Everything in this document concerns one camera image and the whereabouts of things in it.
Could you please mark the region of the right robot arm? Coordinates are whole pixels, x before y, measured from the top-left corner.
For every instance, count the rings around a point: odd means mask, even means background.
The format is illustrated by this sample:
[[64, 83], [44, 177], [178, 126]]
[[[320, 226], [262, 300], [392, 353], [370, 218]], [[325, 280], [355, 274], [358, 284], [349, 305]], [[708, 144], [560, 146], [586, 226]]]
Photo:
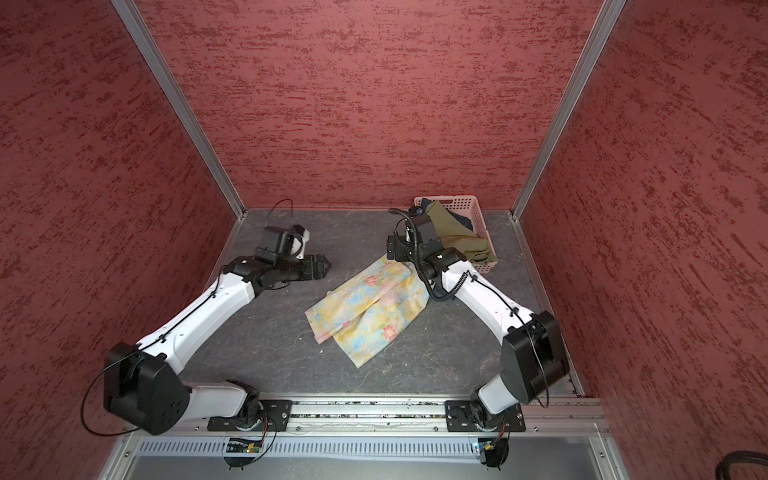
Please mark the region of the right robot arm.
[[431, 300], [459, 300], [494, 334], [500, 345], [500, 371], [476, 388], [468, 415], [481, 430], [502, 428], [519, 405], [549, 406], [550, 387], [570, 373], [560, 325], [552, 313], [535, 312], [493, 286], [467, 257], [444, 245], [431, 218], [397, 208], [387, 238], [387, 258], [409, 262]]

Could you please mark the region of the floral pastel skirt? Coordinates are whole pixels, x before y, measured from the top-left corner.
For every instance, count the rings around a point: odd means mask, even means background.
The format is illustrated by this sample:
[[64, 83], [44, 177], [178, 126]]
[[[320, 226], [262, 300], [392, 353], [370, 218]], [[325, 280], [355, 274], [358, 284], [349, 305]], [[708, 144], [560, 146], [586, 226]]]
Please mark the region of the floral pastel skirt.
[[414, 265], [381, 257], [305, 311], [317, 343], [333, 339], [360, 368], [425, 309], [429, 295]]

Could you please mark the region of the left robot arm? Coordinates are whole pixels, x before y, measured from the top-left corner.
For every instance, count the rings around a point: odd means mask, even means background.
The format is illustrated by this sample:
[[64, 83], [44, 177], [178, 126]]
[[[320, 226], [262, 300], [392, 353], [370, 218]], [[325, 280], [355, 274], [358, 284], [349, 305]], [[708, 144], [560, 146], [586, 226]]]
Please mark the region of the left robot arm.
[[118, 343], [105, 357], [103, 405], [139, 430], [161, 435], [177, 423], [220, 421], [231, 430], [268, 427], [256, 388], [235, 380], [186, 384], [179, 375], [195, 352], [235, 313], [265, 291], [326, 277], [321, 254], [265, 261], [238, 257], [173, 319], [136, 344]]

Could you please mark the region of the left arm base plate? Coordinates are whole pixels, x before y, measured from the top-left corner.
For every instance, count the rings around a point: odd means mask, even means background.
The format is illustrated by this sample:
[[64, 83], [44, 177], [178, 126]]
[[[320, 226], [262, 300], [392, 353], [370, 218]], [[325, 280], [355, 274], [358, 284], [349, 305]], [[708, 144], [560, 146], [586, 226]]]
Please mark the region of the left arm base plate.
[[251, 400], [234, 417], [211, 417], [207, 430], [238, 433], [284, 432], [292, 407], [291, 400]]

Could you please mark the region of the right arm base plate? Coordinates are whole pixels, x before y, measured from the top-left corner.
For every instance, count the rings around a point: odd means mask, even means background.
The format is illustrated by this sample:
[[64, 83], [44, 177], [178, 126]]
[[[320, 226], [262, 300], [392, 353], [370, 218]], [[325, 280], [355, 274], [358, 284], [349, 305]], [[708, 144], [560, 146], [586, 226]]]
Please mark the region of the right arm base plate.
[[480, 433], [519, 433], [526, 430], [519, 404], [493, 414], [479, 400], [448, 400], [444, 402], [447, 430]]

